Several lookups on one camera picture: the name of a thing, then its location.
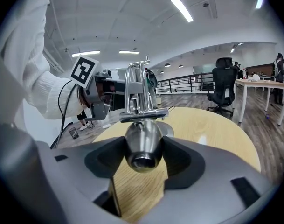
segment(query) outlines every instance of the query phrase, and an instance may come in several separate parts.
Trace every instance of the fluorescent light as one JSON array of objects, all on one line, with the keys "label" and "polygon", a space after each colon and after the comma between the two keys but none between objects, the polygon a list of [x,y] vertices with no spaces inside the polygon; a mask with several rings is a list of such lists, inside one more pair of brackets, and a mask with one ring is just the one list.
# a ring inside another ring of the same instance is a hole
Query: fluorescent light
[{"label": "fluorescent light", "polygon": [[119,51],[120,54],[139,54],[139,51],[127,51],[127,50],[121,50]]},{"label": "fluorescent light", "polygon": [[262,7],[263,1],[264,1],[264,0],[258,0],[258,1],[257,1],[256,9],[260,9],[260,8]]},{"label": "fluorescent light", "polygon": [[189,14],[186,7],[183,5],[183,3],[180,0],[171,0],[171,2],[178,8],[178,10],[182,13],[182,15],[185,17],[187,22],[193,21],[192,16]]},{"label": "fluorescent light", "polygon": [[79,55],[92,55],[92,54],[99,54],[100,50],[94,50],[94,51],[86,51],[86,52],[80,52],[80,53],[74,53],[71,54],[72,57],[76,57]]}]

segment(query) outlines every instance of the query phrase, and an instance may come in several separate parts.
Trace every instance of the black office chair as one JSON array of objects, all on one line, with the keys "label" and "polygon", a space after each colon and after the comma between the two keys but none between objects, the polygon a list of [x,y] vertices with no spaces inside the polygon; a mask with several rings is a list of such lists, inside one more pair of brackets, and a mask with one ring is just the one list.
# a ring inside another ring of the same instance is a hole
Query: black office chair
[{"label": "black office chair", "polygon": [[[233,66],[232,58],[224,57],[217,59],[216,68],[212,70],[213,81],[215,83],[215,91],[213,94],[209,93],[208,89],[208,100],[212,100],[218,106],[208,107],[207,110],[213,109],[212,112],[228,112],[230,117],[233,116],[233,112],[223,109],[232,104],[235,99],[234,94],[234,83],[238,69]],[[229,97],[225,97],[226,89],[229,90]]]}]

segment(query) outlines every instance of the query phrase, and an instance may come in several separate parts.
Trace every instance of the wooden tabletop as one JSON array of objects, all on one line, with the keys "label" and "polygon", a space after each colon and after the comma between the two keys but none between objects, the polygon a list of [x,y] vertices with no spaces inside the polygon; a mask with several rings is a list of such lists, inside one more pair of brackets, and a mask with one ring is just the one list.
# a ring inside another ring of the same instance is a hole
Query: wooden tabletop
[{"label": "wooden tabletop", "polygon": [[283,83],[276,82],[276,81],[273,81],[273,80],[248,81],[248,80],[243,80],[243,79],[236,79],[235,82],[237,84],[240,84],[240,85],[246,85],[246,84],[249,85],[249,86],[264,85],[266,87],[275,85],[275,86],[281,86],[282,88],[284,88]]},{"label": "wooden tabletop", "polygon": [[[253,143],[247,134],[229,119],[201,109],[176,107],[163,122],[172,126],[175,138],[225,149],[261,171]],[[114,124],[100,134],[95,142],[124,136],[130,124]],[[123,159],[114,175],[122,219],[135,223],[153,208],[163,197],[165,179],[167,171],[164,159],[155,170],[146,174],[133,171]]]}]

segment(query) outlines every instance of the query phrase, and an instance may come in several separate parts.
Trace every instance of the white sweater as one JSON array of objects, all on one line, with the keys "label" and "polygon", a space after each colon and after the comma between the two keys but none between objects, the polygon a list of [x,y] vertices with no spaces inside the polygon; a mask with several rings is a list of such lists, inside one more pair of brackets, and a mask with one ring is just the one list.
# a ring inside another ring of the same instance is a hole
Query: white sweater
[{"label": "white sweater", "polygon": [[[61,119],[57,99],[69,79],[52,75],[49,63],[42,54],[48,4],[49,0],[18,0],[0,29],[0,56],[25,89],[28,103],[35,106],[46,119]],[[74,84],[70,82],[66,85],[60,95],[62,110]],[[66,117],[78,115],[82,110],[75,88]]]}]

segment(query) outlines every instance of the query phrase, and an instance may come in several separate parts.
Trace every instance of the shoe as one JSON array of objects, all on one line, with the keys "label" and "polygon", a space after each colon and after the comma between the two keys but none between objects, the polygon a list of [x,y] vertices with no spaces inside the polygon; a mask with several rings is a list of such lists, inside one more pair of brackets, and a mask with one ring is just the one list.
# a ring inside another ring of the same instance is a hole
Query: shoe
[{"label": "shoe", "polygon": [[81,128],[80,128],[80,131],[83,131],[84,129],[86,129],[87,128],[87,126],[82,126]]}]

